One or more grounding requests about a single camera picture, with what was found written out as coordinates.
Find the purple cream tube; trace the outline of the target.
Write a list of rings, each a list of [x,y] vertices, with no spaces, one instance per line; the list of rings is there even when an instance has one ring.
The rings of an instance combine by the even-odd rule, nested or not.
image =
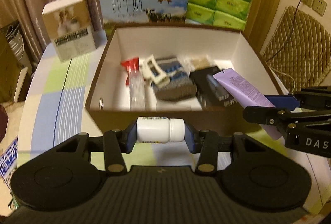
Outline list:
[[[247,106],[275,108],[266,96],[231,68],[216,73],[213,75],[213,78],[225,88],[243,108]]]

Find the white pill bottle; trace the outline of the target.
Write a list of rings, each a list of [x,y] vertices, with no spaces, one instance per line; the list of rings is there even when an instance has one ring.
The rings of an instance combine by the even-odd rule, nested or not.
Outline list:
[[[140,143],[182,142],[185,138],[185,122],[183,119],[167,117],[139,117],[136,135]]]

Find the black shaver product box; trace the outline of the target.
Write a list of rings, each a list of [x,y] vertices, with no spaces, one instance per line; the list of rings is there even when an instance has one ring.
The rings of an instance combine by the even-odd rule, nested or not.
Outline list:
[[[237,103],[227,90],[213,77],[223,71],[217,66],[206,67],[190,73],[190,79],[197,87],[196,97],[204,110],[219,110]]]

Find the clear plastic floss pack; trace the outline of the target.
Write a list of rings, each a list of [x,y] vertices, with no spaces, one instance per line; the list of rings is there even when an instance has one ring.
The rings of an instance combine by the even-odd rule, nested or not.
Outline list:
[[[140,71],[137,70],[131,71],[128,77],[130,110],[144,111],[146,108],[144,77]]]

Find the red candy wrapper packet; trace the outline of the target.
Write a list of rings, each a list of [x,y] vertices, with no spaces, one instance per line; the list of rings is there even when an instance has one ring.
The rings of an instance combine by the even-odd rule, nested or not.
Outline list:
[[[139,57],[134,57],[129,60],[124,60],[121,63],[121,66],[124,67],[127,71],[126,86],[130,84],[130,76],[140,73],[139,70]]]

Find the white hair claw clip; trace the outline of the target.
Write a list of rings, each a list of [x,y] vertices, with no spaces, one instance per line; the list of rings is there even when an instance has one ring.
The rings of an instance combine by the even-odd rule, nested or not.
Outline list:
[[[170,77],[157,64],[153,55],[148,56],[142,63],[141,72],[146,80],[151,81],[158,88],[170,83]]]

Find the cotton swabs plastic bag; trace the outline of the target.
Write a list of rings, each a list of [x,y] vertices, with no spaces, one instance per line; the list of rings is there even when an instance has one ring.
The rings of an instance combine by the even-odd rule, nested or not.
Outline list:
[[[208,55],[195,57],[179,56],[178,61],[188,73],[215,66],[213,59]]]

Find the quilted olive chair cover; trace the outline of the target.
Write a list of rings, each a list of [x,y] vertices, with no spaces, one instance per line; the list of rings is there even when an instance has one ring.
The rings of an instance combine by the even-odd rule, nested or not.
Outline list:
[[[263,58],[289,92],[320,86],[330,75],[330,33],[311,15],[288,6]]]

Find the plaid tablecloth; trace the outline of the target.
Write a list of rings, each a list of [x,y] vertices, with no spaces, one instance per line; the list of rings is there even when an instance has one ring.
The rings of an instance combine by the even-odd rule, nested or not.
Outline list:
[[[271,71],[241,32],[207,27],[156,27],[140,25],[117,27],[106,41],[96,33],[97,50],[60,63],[49,44],[32,79],[18,135],[18,165],[31,160],[60,142],[79,133],[100,136],[115,127],[123,129],[135,116],[130,113],[127,74],[120,62],[149,55],[195,58],[210,56],[220,69],[232,68],[263,94],[279,94]],[[176,105],[163,105],[161,112],[178,109],[197,129],[216,129],[219,134],[248,133],[258,141],[297,161],[309,171],[312,188],[305,208],[319,213],[330,198],[330,168],[326,158],[286,149],[284,140],[272,140],[260,126],[242,118],[242,107],[235,104],[225,112],[198,111],[195,99]],[[197,155],[191,155],[184,142],[138,143],[124,155],[131,165],[177,166],[195,168]]]

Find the brown cardboard storage box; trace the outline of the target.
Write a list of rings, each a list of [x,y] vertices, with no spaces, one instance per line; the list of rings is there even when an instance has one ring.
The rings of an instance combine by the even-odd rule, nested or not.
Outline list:
[[[281,94],[265,61],[237,30],[123,24],[107,37],[85,104],[101,131],[123,129],[140,116],[180,118],[225,136],[259,130],[213,80],[227,69],[263,94]]]

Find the flat milk carton packaging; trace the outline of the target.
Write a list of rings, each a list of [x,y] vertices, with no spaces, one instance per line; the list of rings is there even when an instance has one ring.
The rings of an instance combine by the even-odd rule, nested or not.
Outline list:
[[[11,142],[11,144],[1,155],[1,177],[8,186],[10,186],[12,174],[17,169],[17,142],[18,136]]]

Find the cardboard boxes stack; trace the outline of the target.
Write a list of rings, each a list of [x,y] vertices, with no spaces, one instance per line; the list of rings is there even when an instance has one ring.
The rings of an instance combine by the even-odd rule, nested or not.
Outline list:
[[[18,20],[1,28],[1,102],[22,102],[31,84],[32,65]]]

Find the white humidifier product box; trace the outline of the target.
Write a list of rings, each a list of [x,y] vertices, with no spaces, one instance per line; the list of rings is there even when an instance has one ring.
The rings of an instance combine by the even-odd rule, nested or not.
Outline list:
[[[96,49],[86,0],[55,0],[44,6],[42,19],[61,62]]]

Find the wall power socket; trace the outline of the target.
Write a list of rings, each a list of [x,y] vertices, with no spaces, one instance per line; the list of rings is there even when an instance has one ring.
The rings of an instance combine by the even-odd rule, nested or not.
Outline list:
[[[321,17],[324,15],[328,5],[325,0],[301,0],[301,2],[318,13]]]

